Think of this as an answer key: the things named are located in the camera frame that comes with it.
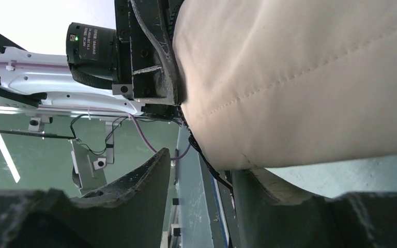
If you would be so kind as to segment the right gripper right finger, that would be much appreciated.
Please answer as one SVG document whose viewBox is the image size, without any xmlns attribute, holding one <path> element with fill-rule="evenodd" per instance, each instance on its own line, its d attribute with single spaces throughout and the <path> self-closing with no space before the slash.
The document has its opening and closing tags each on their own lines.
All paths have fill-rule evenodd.
<svg viewBox="0 0 397 248">
<path fill-rule="evenodd" d="M 232 181 L 242 247 L 397 247 L 397 192 L 327 198 L 265 169 Z"/>
</svg>

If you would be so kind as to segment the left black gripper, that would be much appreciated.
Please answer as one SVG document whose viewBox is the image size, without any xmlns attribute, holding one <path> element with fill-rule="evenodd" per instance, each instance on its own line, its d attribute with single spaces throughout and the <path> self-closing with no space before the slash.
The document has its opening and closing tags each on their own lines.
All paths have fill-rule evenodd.
<svg viewBox="0 0 397 248">
<path fill-rule="evenodd" d="M 145 115 L 176 115 L 183 101 L 173 50 L 182 1 L 115 1 L 119 83 L 114 92 Z"/>
</svg>

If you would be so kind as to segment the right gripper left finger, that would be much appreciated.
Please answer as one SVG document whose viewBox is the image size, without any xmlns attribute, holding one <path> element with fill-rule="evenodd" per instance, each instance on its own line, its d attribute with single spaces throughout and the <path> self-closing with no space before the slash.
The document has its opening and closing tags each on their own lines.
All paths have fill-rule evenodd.
<svg viewBox="0 0 397 248">
<path fill-rule="evenodd" d="M 0 247 L 159 247 L 170 152 L 81 198 L 63 191 L 0 190 Z"/>
</svg>

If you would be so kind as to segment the beige zip jacket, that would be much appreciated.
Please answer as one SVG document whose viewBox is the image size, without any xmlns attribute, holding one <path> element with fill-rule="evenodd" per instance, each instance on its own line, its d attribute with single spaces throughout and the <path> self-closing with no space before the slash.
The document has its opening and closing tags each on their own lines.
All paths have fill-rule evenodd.
<svg viewBox="0 0 397 248">
<path fill-rule="evenodd" d="M 397 154 L 397 1 L 185 1 L 173 48 L 215 169 Z"/>
</svg>

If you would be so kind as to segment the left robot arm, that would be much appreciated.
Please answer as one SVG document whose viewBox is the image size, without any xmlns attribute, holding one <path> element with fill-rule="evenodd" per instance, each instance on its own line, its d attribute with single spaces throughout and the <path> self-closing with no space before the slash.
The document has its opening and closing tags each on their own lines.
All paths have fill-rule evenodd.
<svg viewBox="0 0 397 248">
<path fill-rule="evenodd" d="M 171 120 L 182 102 L 172 47 L 181 1 L 115 1 L 115 28 L 73 22 L 65 55 L 0 34 L 0 106 L 118 111 Z"/>
</svg>

